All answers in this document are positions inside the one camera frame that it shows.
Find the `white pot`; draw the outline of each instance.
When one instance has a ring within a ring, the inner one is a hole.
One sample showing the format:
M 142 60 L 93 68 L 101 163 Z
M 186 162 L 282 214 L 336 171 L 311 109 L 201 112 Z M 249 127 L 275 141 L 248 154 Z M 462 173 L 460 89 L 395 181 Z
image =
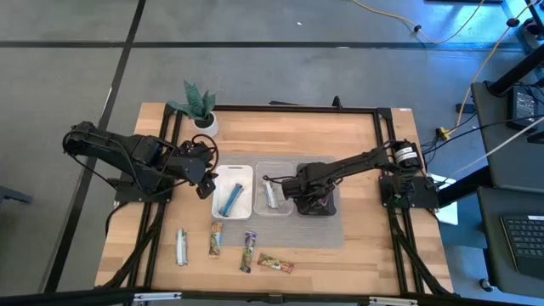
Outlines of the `white pot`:
M 217 116 L 215 116 L 213 111 L 210 112 L 210 114 L 213 116 L 213 123 L 212 123 L 211 126 L 205 127 L 205 128 L 200 128 L 200 127 L 196 126 L 195 120 L 193 120 L 193 127 L 195 127 L 195 130 L 197 130 L 198 133 L 204 133 L 204 134 L 206 134 L 206 135 L 208 135 L 210 137 L 213 137 L 219 131 L 219 124 L 218 124 L 218 118 L 217 118 Z

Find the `gray floor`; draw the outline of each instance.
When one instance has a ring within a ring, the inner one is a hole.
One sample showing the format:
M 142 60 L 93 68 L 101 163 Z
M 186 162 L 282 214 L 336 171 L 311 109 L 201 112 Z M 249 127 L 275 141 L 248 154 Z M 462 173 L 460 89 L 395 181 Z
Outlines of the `gray floor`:
M 509 0 L 513 12 L 519 1 Z M 0 40 L 124 41 L 136 0 L 0 2 Z M 439 39 L 454 32 L 474 6 L 381 1 L 371 5 L 423 24 Z M 452 42 L 494 42 L 506 15 L 485 5 Z M 416 42 L 396 20 L 371 14 L 345 0 L 148 1 L 137 41 L 357 41 Z M 505 42 L 518 40 L 511 31 Z M 142 102 L 184 100 L 184 79 L 217 92 L 218 103 L 266 104 L 270 100 L 329 105 L 411 107 L 422 142 L 437 126 L 451 126 L 453 105 L 489 50 L 424 49 L 133 49 L 108 129 L 129 134 Z M 62 154 L 70 125 L 97 122 L 121 50 L 0 48 L 0 184 L 35 196 L 30 206 L 0 207 L 0 295 L 40 290 L 81 169 Z M 494 79 L 524 55 L 499 50 L 479 80 Z M 528 80 L 534 80 L 531 74 Z M 474 119 L 464 128 L 478 125 Z M 484 152 L 478 133 L 440 150 L 431 171 L 450 174 Z M 104 164 L 97 171 L 116 176 Z M 59 284 L 62 291 L 91 288 L 104 244 L 105 216 L 113 191 L 94 178 Z M 518 303 L 544 301 L 479 290 L 486 277 L 480 250 L 448 246 L 456 292 L 470 298 Z M 207 302 L 185 302 L 207 304 Z M 224 305 L 241 304 L 224 302 Z

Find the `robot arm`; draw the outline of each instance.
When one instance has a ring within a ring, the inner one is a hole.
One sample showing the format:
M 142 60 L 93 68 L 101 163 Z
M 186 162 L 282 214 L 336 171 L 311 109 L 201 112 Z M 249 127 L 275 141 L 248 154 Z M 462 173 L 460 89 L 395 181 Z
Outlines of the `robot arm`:
M 390 161 L 388 150 L 394 153 Z M 397 178 L 395 193 L 410 196 L 411 178 L 422 169 L 416 144 L 391 141 L 369 152 L 332 163 L 313 162 L 297 170 L 294 178 L 281 181 L 286 199 L 292 198 L 299 213 L 304 215 L 332 215 L 328 197 L 344 177 L 372 169 L 383 169 Z
M 132 177 L 131 182 L 109 178 L 116 184 L 134 184 L 146 195 L 162 193 L 173 181 L 182 179 L 197 184 L 200 198 L 208 197 L 215 185 L 210 163 L 217 147 L 203 142 L 185 141 L 180 147 L 153 136 L 121 136 L 98 130 L 91 122 L 82 122 L 63 139 L 65 153 L 96 157 Z

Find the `keyboard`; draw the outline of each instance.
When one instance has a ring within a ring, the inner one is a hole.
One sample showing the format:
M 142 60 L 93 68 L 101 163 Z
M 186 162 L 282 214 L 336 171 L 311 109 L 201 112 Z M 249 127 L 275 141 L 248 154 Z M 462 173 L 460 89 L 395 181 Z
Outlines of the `keyboard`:
M 544 279 L 544 216 L 502 216 L 501 221 L 518 272 Z

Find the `wooden table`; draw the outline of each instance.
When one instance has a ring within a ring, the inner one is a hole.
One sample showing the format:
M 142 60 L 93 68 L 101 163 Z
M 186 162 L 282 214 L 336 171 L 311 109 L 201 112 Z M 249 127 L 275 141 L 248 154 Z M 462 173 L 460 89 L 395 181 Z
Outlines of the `wooden table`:
M 164 104 L 143 103 L 135 133 L 159 133 Z M 397 139 L 418 142 L 410 109 L 392 109 Z M 343 159 L 377 146 L 372 116 L 365 114 L 216 111 L 220 152 L 296 156 L 334 156 Z M 172 133 L 173 118 L 167 139 Z M 382 125 L 387 138 L 385 124 Z M 196 133 L 190 120 L 182 121 L 179 143 Z M 340 184 L 343 205 L 344 247 L 310 249 L 257 247 L 252 273 L 239 270 L 241 247 L 221 246 L 221 258 L 207 256 L 212 197 L 198 199 L 195 188 L 178 187 L 167 205 L 152 287 L 165 290 L 210 292 L 284 292 L 328 294 L 399 294 L 387 212 L 382 207 L 377 178 L 369 171 Z M 142 213 L 131 203 L 110 223 L 96 285 L 108 281 L 133 250 Z M 436 219 L 423 209 L 411 210 L 418 253 L 442 286 L 452 290 Z M 189 265 L 175 263 L 176 231 L 188 232 Z M 292 274 L 257 266 L 261 252 L 295 263 Z M 146 253 L 140 262 L 137 284 L 143 283 Z M 405 255 L 406 278 L 414 283 Z

